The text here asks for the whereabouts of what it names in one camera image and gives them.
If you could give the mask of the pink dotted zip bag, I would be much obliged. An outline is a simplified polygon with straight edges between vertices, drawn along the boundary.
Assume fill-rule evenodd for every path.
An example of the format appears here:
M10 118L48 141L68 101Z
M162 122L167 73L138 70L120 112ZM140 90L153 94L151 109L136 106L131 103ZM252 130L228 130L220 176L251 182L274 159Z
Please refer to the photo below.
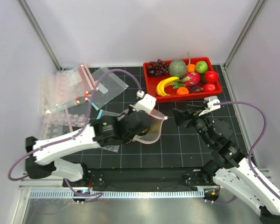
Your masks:
M153 144L160 138L163 122L168 116L157 109L148 114L144 110L137 111L136 105L129 105L117 118L124 123L123 130L128 132L127 142Z

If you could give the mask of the yellow lemon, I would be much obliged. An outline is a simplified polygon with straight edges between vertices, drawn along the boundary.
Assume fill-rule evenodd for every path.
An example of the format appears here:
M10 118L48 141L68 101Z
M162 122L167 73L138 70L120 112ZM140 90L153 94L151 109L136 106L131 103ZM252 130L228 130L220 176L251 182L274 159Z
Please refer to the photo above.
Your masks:
M150 134L150 135L159 135L160 132L160 125L159 124L152 124L149 128L146 128L142 131L142 134Z

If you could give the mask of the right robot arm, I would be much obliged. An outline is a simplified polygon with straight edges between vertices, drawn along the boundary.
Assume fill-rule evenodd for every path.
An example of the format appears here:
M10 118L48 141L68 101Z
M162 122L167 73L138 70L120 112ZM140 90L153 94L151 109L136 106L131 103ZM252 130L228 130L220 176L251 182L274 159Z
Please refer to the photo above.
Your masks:
M280 224L280 190L252 163L246 150L231 140L233 131L222 119L210 121L207 110L189 105L185 111L173 109L177 126L194 128L207 147L212 160L192 176L207 185L216 184L249 205L263 224Z

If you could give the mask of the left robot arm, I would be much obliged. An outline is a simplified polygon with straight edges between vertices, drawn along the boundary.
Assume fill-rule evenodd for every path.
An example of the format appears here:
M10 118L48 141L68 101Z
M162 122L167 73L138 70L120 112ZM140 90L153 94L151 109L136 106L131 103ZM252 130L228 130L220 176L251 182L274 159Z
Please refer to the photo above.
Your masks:
M152 126L152 117L144 111L129 112L122 117L102 116L73 133L50 140L34 141L25 168L31 179L59 176L84 187L90 176L86 166L62 159L86 149L129 143L135 136L144 136Z

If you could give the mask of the orange zipper bag stack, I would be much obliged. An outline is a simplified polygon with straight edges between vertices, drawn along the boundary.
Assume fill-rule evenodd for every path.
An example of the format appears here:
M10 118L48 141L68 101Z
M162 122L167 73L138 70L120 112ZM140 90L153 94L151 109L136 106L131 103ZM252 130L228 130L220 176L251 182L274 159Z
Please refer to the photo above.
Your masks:
M86 64L43 77L40 84L40 114L46 116L87 102L91 94L98 90L95 85L96 81Z

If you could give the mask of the orange tangerine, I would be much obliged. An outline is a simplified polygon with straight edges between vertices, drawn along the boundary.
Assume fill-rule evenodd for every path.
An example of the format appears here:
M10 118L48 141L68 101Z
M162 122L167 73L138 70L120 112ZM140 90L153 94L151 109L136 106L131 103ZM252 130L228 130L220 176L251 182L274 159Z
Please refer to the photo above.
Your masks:
M176 95L187 95L189 90L186 87L180 87L176 90Z

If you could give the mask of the dark red apple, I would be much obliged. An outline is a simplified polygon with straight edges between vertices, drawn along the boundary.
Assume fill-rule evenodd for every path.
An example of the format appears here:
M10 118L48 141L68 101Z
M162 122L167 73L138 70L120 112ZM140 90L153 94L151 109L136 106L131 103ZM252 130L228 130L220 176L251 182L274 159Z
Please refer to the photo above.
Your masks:
M190 89L189 89L190 93L200 93L203 92L203 87L200 85L193 85Z

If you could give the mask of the yellow banana bunch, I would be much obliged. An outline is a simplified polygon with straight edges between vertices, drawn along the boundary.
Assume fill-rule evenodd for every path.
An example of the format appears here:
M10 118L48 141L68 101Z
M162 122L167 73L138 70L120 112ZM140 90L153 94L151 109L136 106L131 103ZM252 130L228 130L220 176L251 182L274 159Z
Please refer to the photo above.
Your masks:
M171 86L174 82L177 82L179 80L180 80L179 77L169 77L169 78L166 78L166 79L160 81L156 86L157 95L161 96L161 97L170 96L169 94L167 94L165 92L165 88L168 86Z

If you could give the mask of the pink dragon fruit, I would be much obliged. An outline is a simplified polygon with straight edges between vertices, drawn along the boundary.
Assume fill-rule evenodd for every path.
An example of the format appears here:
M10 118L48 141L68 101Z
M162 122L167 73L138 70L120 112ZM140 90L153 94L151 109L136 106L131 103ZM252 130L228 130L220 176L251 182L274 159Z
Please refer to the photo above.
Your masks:
M173 89L178 89L181 87L190 88L194 85L199 84L201 81L201 75L197 72L187 73L182 79L174 82L172 84Z

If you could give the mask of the red tomato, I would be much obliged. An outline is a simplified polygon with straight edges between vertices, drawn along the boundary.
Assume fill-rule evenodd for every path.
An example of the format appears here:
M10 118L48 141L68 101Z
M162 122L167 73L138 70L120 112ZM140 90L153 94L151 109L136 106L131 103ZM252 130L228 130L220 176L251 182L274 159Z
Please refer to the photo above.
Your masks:
M216 86L214 84L204 84L203 91L204 92L214 92L216 90Z

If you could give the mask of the red plastic bin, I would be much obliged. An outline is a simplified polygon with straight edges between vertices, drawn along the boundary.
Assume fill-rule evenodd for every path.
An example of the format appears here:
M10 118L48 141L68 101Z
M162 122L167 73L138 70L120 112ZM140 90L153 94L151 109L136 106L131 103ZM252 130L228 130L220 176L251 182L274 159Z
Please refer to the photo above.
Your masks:
M186 65L188 66L189 64L196 64L199 61L205 61L208 65L208 70L207 71L214 71L213 67L210 63L209 58L207 57L201 57L201 58L192 58L192 59L181 59L183 60ZM167 62L168 64L170 64L173 60L167 60L165 62ZM143 64L143 70L144 70L144 77L145 77L145 81L146 81L146 88L147 88L147 93L153 97L155 97L157 99L157 103L167 103L167 102L176 102L176 101L190 101L190 100L203 100L206 97L209 96L216 96L221 94L222 92L222 87L221 84L219 82L219 80L217 80L217 82L214 84L216 86L216 90L214 92L200 92L200 93L189 93L187 95L176 95L176 90L177 89L173 89L173 86L168 86L165 88L165 92L167 94L169 94L170 96L166 96L166 97L161 97L158 96L156 93L156 86L157 84L166 79L171 77L169 74L162 76L160 78L157 77L149 77L147 74L147 66L148 66L149 62L146 62ZM206 84L205 80L204 80L204 74L200 74L201 75L201 81L198 85L202 86L204 84Z

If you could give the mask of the green cantaloupe melon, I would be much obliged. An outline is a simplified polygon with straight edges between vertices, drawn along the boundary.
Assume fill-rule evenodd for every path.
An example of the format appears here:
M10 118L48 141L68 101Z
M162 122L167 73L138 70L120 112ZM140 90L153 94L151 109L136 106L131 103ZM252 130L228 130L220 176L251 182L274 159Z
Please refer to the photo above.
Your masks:
M187 65L183 60L173 60L168 66L168 72L171 77L182 78L187 74Z

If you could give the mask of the dark purple grapes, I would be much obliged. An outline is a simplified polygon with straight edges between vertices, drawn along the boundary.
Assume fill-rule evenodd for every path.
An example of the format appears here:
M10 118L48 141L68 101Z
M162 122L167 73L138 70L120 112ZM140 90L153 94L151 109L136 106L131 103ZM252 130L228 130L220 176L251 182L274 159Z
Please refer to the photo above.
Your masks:
M147 66L147 74L149 77L160 78L162 76L168 75L168 63L158 59L157 61L149 62Z

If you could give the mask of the green leafy cabbage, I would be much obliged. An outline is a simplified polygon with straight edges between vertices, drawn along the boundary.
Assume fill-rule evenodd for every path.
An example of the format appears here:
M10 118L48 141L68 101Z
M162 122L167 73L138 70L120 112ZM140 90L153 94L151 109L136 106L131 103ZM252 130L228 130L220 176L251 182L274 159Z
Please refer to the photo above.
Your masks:
M199 74L204 74L208 70L208 65L205 61L199 61L195 65L195 71Z

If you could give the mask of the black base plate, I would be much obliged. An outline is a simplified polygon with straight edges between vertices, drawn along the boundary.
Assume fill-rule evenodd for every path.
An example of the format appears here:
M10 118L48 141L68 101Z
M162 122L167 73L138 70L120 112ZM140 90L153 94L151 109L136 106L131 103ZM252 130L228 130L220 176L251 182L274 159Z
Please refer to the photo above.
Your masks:
M97 168L84 170L82 176L68 180L71 187L88 187L103 192L182 192L214 186L219 166L181 168Z

